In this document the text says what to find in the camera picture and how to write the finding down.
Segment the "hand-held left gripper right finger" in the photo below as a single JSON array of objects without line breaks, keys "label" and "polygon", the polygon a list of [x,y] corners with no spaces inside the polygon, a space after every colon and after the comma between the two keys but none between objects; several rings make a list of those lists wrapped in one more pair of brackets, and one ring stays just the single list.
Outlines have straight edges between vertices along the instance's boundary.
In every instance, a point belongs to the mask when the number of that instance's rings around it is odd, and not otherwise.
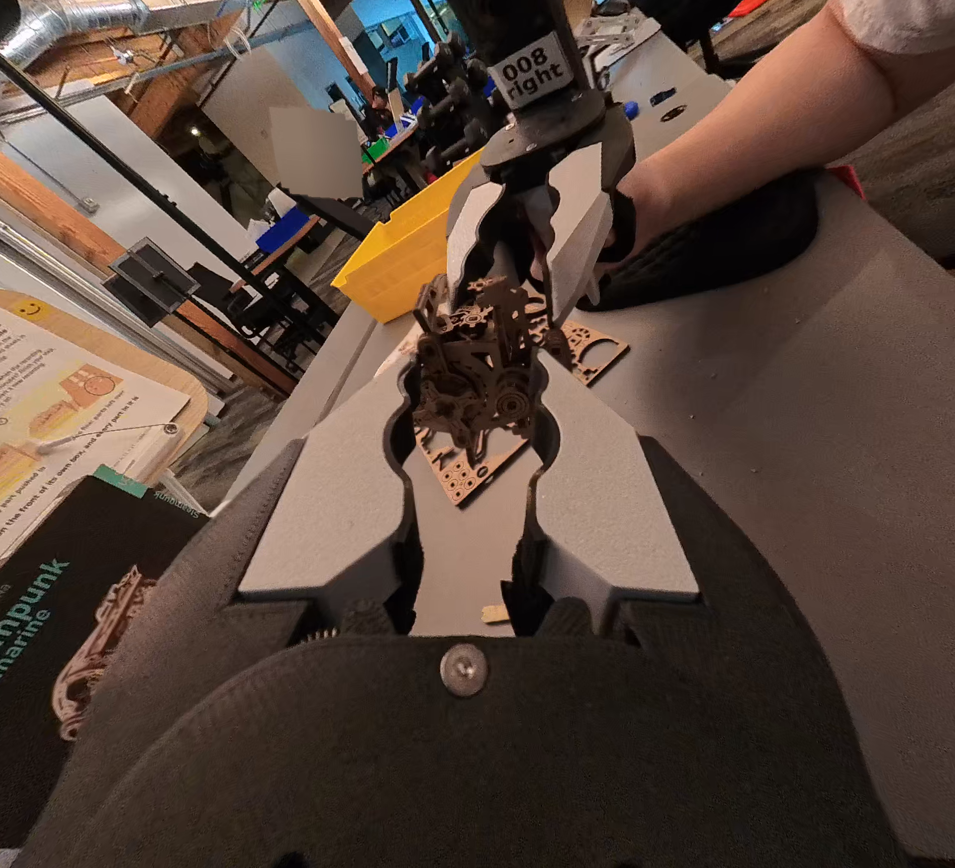
[{"label": "hand-held left gripper right finger", "polygon": [[699,602],[700,590],[636,430],[558,360],[532,366],[523,530],[502,597],[515,634],[559,599],[582,600],[596,634],[624,602]]}]

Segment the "black office chair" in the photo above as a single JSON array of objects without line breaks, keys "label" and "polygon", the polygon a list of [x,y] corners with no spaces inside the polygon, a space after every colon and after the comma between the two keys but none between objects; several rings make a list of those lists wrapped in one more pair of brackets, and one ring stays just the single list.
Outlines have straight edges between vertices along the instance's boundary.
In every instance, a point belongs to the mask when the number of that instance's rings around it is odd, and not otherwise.
[{"label": "black office chair", "polygon": [[202,264],[192,265],[187,272],[198,282],[194,298],[220,311],[246,337],[265,339],[267,349],[293,370],[302,369],[298,362],[301,349],[314,351],[319,348],[339,321],[338,313],[283,266],[272,277],[266,277],[266,286],[276,300],[304,314],[308,325],[319,333],[317,342],[308,337],[301,326],[282,316],[259,293],[244,287],[233,292],[225,277]]}]

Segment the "black model kit box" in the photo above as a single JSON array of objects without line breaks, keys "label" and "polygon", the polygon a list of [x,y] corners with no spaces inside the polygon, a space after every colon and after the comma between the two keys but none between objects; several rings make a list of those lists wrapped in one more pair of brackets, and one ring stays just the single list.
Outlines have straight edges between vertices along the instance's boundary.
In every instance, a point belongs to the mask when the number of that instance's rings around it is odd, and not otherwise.
[{"label": "black model kit box", "polygon": [[21,847],[130,624],[207,515],[80,480],[2,564],[1,843]]}]

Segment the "black metal pole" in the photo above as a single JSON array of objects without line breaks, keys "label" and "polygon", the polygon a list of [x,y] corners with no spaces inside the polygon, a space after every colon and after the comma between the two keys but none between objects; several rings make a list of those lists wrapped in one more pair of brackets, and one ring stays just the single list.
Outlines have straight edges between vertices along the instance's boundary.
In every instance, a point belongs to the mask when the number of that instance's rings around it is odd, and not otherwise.
[{"label": "black metal pole", "polygon": [[322,334],[310,324],[307,316],[300,312],[293,304],[280,301],[276,298],[275,294],[263,285],[250,270],[245,268],[245,265],[236,260],[230,252],[221,246],[220,242],[216,241],[191,217],[185,214],[167,194],[157,189],[144,176],[136,171],[136,169],[131,167],[125,159],[118,156],[108,145],[91,133],[58,99],[48,94],[29,74],[20,71],[11,61],[6,59],[6,57],[1,57],[1,69],[12,83],[33,100],[45,113],[91,149],[102,161],[113,168],[114,171],[129,182],[139,193],[142,193],[150,202],[157,206],[162,213],[170,217],[190,238],[197,241],[210,255],[213,255],[223,265],[227,266],[229,270],[234,273],[240,284],[253,288],[271,307],[280,312],[293,324],[301,326],[317,341],[323,340]]}]

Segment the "black padded cushion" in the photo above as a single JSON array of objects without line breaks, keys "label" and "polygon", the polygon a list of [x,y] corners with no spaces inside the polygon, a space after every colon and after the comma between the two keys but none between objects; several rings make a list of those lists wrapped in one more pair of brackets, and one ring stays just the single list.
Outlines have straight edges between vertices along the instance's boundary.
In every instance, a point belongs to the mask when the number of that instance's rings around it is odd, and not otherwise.
[{"label": "black padded cushion", "polygon": [[820,169],[774,180],[651,241],[600,280],[600,300],[578,308],[608,312],[743,284],[788,265],[818,233]]}]

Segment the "yellow plastic bin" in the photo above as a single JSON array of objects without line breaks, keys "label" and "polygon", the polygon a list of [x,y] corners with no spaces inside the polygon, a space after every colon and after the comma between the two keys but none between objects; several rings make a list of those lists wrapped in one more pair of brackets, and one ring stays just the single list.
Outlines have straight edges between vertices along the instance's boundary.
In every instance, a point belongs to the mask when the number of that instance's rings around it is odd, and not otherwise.
[{"label": "yellow plastic bin", "polygon": [[446,271],[450,205],[479,158],[472,153],[376,223],[331,285],[381,324],[412,311],[420,289]]}]

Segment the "wooden sheet with round holes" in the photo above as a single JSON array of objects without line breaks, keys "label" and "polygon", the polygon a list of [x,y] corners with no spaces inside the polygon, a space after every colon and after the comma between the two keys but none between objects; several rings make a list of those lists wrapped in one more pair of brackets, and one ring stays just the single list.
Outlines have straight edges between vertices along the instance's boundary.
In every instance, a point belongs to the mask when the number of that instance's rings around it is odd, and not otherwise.
[{"label": "wooden sheet with round holes", "polygon": [[415,440],[449,502],[462,507],[499,477],[529,441],[506,429],[482,432],[476,459],[445,432],[416,429]]}]

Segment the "wooden mechanical model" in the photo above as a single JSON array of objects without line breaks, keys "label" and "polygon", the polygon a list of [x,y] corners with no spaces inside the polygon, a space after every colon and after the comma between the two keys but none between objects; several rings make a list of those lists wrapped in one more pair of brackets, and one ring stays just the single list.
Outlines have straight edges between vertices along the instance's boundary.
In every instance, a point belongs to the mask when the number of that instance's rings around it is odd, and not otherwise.
[{"label": "wooden mechanical model", "polygon": [[495,277],[471,283],[467,292],[457,310],[450,308],[444,274],[419,292],[413,421],[418,429],[447,434],[475,462],[484,456],[489,432],[525,433],[531,424],[534,343],[524,289]]}]

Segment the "blue plastic bin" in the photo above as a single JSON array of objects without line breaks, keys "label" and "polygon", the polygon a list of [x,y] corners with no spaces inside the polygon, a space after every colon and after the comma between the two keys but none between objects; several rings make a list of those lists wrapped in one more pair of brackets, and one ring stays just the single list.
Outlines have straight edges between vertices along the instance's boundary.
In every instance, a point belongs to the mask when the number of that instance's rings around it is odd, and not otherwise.
[{"label": "blue plastic bin", "polygon": [[256,240],[258,250],[272,254],[284,247],[308,223],[309,215],[298,207],[290,208]]}]

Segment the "grey square mounting plate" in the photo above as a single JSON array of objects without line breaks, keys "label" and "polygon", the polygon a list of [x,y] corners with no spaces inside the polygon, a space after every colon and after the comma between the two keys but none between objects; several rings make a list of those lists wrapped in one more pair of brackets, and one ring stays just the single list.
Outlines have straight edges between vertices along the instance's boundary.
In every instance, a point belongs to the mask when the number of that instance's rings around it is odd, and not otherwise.
[{"label": "grey square mounting plate", "polygon": [[174,315],[199,289],[198,281],[148,238],[123,252],[109,270],[103,289],[148,327]]}]

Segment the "person's right forearm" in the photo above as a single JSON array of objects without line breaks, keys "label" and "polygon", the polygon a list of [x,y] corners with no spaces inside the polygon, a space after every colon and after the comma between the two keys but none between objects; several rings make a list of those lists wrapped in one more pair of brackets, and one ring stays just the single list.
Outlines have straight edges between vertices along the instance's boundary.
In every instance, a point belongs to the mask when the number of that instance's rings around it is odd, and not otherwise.
[{"label": "person's right forearm", "polygon": [[634,256],[662,233],[793,171],[826,165],[889,125],[884,70],[830,0],[706,116],[621,182],[636,214]]}]

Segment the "rack of black dumbbells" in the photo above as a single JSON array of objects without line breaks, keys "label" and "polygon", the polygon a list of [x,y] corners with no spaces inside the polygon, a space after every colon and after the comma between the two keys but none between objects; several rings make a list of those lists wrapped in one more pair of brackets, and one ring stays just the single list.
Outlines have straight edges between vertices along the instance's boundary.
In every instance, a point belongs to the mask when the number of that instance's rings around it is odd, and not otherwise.
[{"label": "rack of black dumbbells", "polygon": [[442,177],[483,148],[495,132],[495,112],[486,98],[490,76],[484,63],[468,55],[464,38],[452,31],[406,74],[403,85],[413,98],[416,133],[426,147],[428,173]]}]

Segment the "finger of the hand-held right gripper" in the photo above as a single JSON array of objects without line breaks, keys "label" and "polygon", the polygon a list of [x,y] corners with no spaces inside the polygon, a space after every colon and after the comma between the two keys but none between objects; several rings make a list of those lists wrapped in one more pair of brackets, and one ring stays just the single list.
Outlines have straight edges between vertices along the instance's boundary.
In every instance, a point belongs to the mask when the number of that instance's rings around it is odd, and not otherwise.
[{"label": "finger of the hand-held right gripper", "polygon": [[553,322],[564,322],[579,299],[598,296],[594,275],[607,239],[607,193],[600,143],[573,151],[550,170],[547,187],[558,203],[550,218],[554,241],[546,254]]},{"label": "finger of the hand-held right gripper", "polygon": [[446,277],[448,305],[451,310],[458,308],[463,291],[467,288],[468,259],[483,252],[485,241],[491,241],[490,233],[483,232],[481,225],[498,205],[504,192],[505,186],[497,182],[484,182],[471,188],[457,217],[449,226]]}]

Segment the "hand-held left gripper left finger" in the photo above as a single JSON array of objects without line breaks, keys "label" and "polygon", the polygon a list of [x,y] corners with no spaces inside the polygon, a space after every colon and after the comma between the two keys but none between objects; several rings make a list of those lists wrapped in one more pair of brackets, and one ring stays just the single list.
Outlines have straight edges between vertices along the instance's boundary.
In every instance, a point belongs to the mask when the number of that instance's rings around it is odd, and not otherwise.
[{"label": "hand-held left gripper left finger", "polygon": [[327,626],[369,601],[398,634],[411,632],[420,538],[403,465],[418,399],[419,367],[404,354],[309,432],[238,584],[241,599],[305,600]]}]

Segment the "silver ventilation duct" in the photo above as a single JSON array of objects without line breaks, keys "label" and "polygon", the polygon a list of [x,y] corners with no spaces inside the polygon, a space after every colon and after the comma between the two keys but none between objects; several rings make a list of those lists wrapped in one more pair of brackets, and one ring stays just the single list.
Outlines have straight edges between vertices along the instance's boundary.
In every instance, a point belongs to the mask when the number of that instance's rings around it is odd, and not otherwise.
[{"label": "silver ventilation duct", "polygon": [[137,36],[204,26],[263,0],[35,0],[2,35],[2,56],[19,69],[70,36],[127,28]]}]

